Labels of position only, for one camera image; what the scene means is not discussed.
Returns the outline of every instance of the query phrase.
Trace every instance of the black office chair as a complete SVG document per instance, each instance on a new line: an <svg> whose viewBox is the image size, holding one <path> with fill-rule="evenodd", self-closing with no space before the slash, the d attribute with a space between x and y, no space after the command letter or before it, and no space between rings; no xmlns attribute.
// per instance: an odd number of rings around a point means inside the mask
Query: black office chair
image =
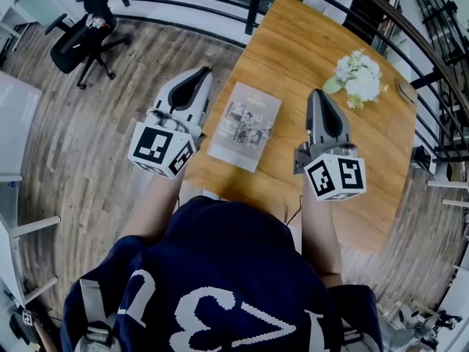
<svg viewBox="0 0 469 352"><path fill-rule="evenodd" d="M126 7L130 4L128 0L122 1ZM69 27L63 22L65 17L67 17L66 14L63 14L45 30L46 35L54 27L64 31L62 37L51 49L52 60L62 72L70 73L88 57L76 84L82 90L86 89L83 79L95 60L104 68L108 78L114 79L115 75L106 67L106 64L101 59L101 54L103 52L107 53L111 48L121 43L130 45L129 37L123 37L115 42L102 44L102 41L116 27L116 18L108 8L108 0L84 0L84 8L89 14L103 18L106 26L100 28L88 27L86 25L88 15L85 15L79 22Z"/></svg>

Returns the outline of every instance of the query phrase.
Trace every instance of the magazine cover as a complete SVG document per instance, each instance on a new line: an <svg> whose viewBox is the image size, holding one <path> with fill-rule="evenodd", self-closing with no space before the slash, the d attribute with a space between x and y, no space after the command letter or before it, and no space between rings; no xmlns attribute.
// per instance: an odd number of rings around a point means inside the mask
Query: magazine cover
<svg viewBox="0 0 469 352"><path fill-rule="evenodd" d="M208 154L256 171L281 101L237 82L213 135Z"/></svg>

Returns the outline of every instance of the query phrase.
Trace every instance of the metal railing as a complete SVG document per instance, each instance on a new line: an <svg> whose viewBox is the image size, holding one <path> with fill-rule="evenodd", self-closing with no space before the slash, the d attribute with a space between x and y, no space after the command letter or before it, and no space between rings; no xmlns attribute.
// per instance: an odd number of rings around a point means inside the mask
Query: metal railing
<svg viewBox="0 0 469 352"><path fill-rule="evenodd" d="M247 15L240 17L225 11L216 10L211 7L202 7L196 4L189 4L181 1L171 0L130 0L130 1L153 1L163 4L173 4L188 7L191 9L202 10L216 15L221 15L245 24L245 33L253 34L255 28L258 26L256 17L262 14L273 0L217 0L226 4L231 4L237 7L247 9ZM431 43L429 43L424 36L398 11L395 7L391 6L385 0L369 0L377 9L383 12L383 22L380 28L376 28L367 22L366 17L361 16L358 12L345 7L343 4L336 0L323 0L338 8L347 15L351 15L355 19L363 23L363 25L376 36L376 40L380 44L380 48L389 47L393 52L400 56L405 63L418 75L418 79L413 82L413 86L418 89L418 102L427 111L426 119L422 116L417 116L421 126L428 132L428 135L417 132L417 137L424 143L426 149L434 156L434 161L438 162L453 162L453 161L469 161L468 137L464 134L464 128L469 125L469 103L466 99L467 95L467 81L462 83L458 72L460 71L459 64L466 61L467 48L465 39L462 37L459 27L456 24L454 16L448 13L448 8L444 8L441 2L443 0L431 0L433 9L425 2L427 6L424 17L424 22L427 27L432 24L439 25L438 27L446 27L446 29L430 30L429 35L433 33ZM420 1L421 8L424 9L424 1ZM394 30L399 28L404 32L410 40L421 50L422 54L432 63L434 71L430 74L424 74L414 62L412 62L406 54L393 42L392 35ZM461 53L454 54L453 48L459 48ZM423 93L420 90L427 88L437 101L437 110L434 110L424 100ZM431 137L435 143L429 142L424 136Z"/></svg>

